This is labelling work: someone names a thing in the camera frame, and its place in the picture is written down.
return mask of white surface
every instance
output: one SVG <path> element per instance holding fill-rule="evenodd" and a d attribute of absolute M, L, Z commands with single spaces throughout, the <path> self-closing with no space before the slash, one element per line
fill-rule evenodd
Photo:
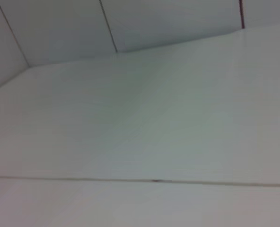
<path fill-rule="evenodd" d="M 280 26 L 28 70 L 0 175 L 280 183 Z"/>
<path fill-rule="evenodd" d="M 26 62 L 0 11 L 0 84 L 26 68 Z"/>
<path fill-rule="evenodd" d="M 119 51 L 241 29 L 238 0 L 103 0 Z"/>
<path fill-rule="evenodd" d="M 246 27 L 280 23 L 280 0 L 243 0 Z"/>
<path fill-rule="evenodd" d="M 31 65 L 114 53 L 97 0 L 0 0 Z"/>
<path fill-rule="evenodd" d="M 280 189 L 0 181 L 0 227 L 273 227 Z"/>

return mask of dark line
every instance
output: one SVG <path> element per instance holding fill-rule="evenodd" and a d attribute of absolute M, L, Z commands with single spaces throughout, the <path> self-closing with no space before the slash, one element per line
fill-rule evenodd
<path fill-rule="evenodd" d="M 242 29 L 245 29 L 243 0 L 239 0 Z"/>
<path fill-rule="evenodd" d="M 11 82 L 12 80 L 14 80 L 15 78 L 17 78 L 21 73 L 23 73 L 25 70 L 22 70 L 21 72 L 15 74 L 14 76 L 4 80 L 3 82 L 0 83 L 0 88 L 5 86 L 6 84 L 8 84 L 9 82 Z"/>
<path fill-rule="evenodd" d="M 72 182 L 131 182 L 131 183 L 174 183 L 174 184 L 196 184 L 214 186 L 237 186 L 237 187 L 265 187 L 279 188 L 280 183 L 242 183 L 242 182 L 210 182 L 210 181 L 180 181 L 180 180 L 150 180 L 150 179 L 101 179 L 101 178 L 73 178 L 73 177 L 18 177 L 0 176 L 6 180 L 36 180 L 36 181 L 72 181 Z"/>
<path fill-rule="evenodd" d="M 14 32 L 13 32 L 13 29 L 12 29 L 11 25 L 9 24 L 9 21 L 8 21 L 8 19 L 7 19 L 6 15 L 5 15 L 5 13 L 3 12 L 3 9 L 2 9 L 2 7 L 1 7 L 1 5 L 0 5 L 0 11 L 1 11 L 1 13 L 2 13 L 4 19 L 6 20 L 6 22 L 7 22 L 7 24 L 8 24 L 8 27 L 9 27 L 9 29 L 10 29 L 10 31 L 11 31 L 13 37 L 14 37 L 14 40 L 15 40 L 17 46 L 18 46 L 18 49 L 20 50 L 20 52 L 21 52 L 21 54 L 22 54 L 24 60 L 26 61 L 27 66 L 30 67 L 30 64 L 28 63 L 28 61 L 27 61 L 27 59 L 26 59 L 26 56 L 25 56 L 25 54 L 24 54 L 23 51 L 22 51 L 22 48 L 21 48 L 21 46 L 20 46 L 20 44 L 19 44 L 19 42 L 18 42 L 18 40 L 17 40 L 17 38 L 16 38 L 16 36 L 15 36 L 15 34 L 14 34 Z"/>
<path fill-rule="evenodd" d="M 102 10 L 102 13 L 103 13 L 103 16 L 104 16 L 105 22 L 106 22 L 106 26 L 107 26 L 108 31 L 109 31 L 109 33 L 110 33 L 110 36 L 111 36 L 111 39 L 112 39 L 112 42 L 113 42 L 113 45 L 114 45 L 115 51 L 116 51 L 116 53 L 118 53 L 118 49 L 117 49 L 117 46 L 116 46 L 116 43 L 115 43 L 115 40 L 114 40 L 114 37 L 113 37 L 112 31 L 111 31 L 110 24 L 108 23 L 108 20 L 107 20 L 107 17 L 106 17 L 106 13 L 105 13 L 105 10 L 104 10 L 103 4 L 102 4 L 102 0 L 99 0 L 99 3 L 100 3 L 100 7 L 101 7 L 101 10 Z"/>

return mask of white wall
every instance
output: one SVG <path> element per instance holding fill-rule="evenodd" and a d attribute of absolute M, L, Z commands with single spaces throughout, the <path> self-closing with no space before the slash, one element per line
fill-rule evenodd
<path fill-rule="evenodd" d="M 0 85 L 26 68 L 22 53 L 0 11 Z"/>
<path fill-rule="evenodd" d="M 280 25 L 32 68 L 0 175 L 280 183 Z M 280 226 L 279 187 L 0 179 L 0 226 Z"/>
<path fill-rule="evenodd" d="M 280 226 L 280 188 L 12 183 L 0 196 L 0 227 Z"/>
<path fill-rule="evenodd" d="M 280 26 L 26 71 L 0 175 L 280 183 Z"/>

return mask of ceiling tile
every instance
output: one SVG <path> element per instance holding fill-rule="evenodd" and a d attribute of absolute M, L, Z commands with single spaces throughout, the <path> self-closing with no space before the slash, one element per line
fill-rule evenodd
<path fill-rule="evenodd" d="M 0 0 L 31 65 L 114 53 L 97 0 Z"/>
<path fill-rule="evenodd" d="M 26 61 L 0 10 L 0 85 L 26 68 Z"/>
<path fill-rule="evenodd" d="M 246 27 L 280 23 L 280 0 L 245 0 Z"/>
<path fill-rule="evenodd" d="M 103 0 L 119 51 L 241 29 L 237 0 Z"/>

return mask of seam line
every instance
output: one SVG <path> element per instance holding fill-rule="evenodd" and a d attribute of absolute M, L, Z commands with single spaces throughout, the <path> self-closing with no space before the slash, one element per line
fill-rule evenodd
<path fill-rule="evenodd" d="M 106 22 L 107 29 L 108 29 L 108 31 L 109 31 L 109 33 L 110 33 L 110 36 L 111 36 L 112 43 L 113 43 L 113 45 L 114 45 L 115 51 L 116 51 L 116 53 L 118 53 L 118 49 L 117 49 L 117 46 L 116 46 L 116 43 L 115 43 L 115 40 L 114 40 L 112 31 L 111 31 L 110 24 L 108 23 L 108 20 L 107 20 L 107 17 L 106 17 L 106 13 L 105 13 L 105 10 L 104 10 L 104 6 L 103 6 L 103 4 L 102 4 L 102 0 L 99 0 L 99 3 L 100 3 L 100 7 L 101 7 L 101 10 L 102 10 L 102 13 L 103 13 L 105 22 Z"/>
<path fill-rule="evenodd" d="M 239 0 L 239 7 L 240 7 L 240 17 L 241 17 L 242 29 L 245 29 L 243 0 Z"/>
<path fill-rule="evenodd" d="M 67 182 L 131 182 L 131 183 L 171 183 L 171 184 L 194 184 L 214 186 L 237 186 L 237 187 L 264 187 L 280 188 L 280 183 L 251 183 L 251 182 L 213 182 L 213 181 L 183 181 L 161 179 L 103 179 L 103 178 L 74 178 L 74 177 L 20 177 L 0 176 L 6 180 L 33 180 L 33 181 L 67 181 Z"/>
<path fill-rule="evenodd" d="M 28 66 L 28 68 L 29 68 L 29 67 L 30 67 L 30 64 L 28 63 L 28 61 L 27 61 L 27 59 L 26 59 L 26 56 L 25 56 L 25 54 L 24 54 L 23 51 L 22 51 L 22 48 L 21 48 L 21 46 L 20 46 L 20 44 L 19 44 L 19 42 L 18 42 L 18 40 L 17 40 L 17 38 L 16 38 L 16 36 L 15 36 L 15 34 L 14 34 L 14 32 L 13 32 L 13 29 L 12 29 L 11 25 L 9 24 L 9 20 L 7 19 L 7 17 L 6 17 L 6 15 L 5 15 L 5 13 L 4 13 L 4 11 L 3 11 L 1 5 L 0 5 L 0 11 L 1 11 L 2 15 L 3 15 L 3 18 L 6 20 L 6 23 L 7 23 L 8 27 L 9 27 L 9 29 L 10 29 L 10 31 L 11 31 L 13 37 L 14 37 L 14 40 L 15 40 L 17 46 L 18 46 L 18 49 L 20 50 L 20 52 L 21 52 L 21 54 L 22 54 L 24 60 L 26 61 L 27 66 Z"/>

